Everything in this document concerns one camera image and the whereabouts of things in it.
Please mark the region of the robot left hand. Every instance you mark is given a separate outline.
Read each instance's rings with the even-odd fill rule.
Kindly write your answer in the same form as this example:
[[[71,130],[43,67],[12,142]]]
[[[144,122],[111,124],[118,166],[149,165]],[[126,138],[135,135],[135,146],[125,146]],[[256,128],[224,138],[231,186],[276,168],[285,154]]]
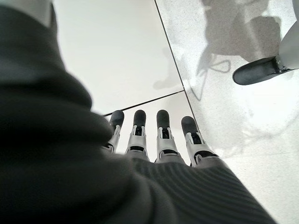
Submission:
[[[215,154],[155,163],[106,143],[57,43],[50,0],[0,3],[0,221],[3,224],[272,224]]]

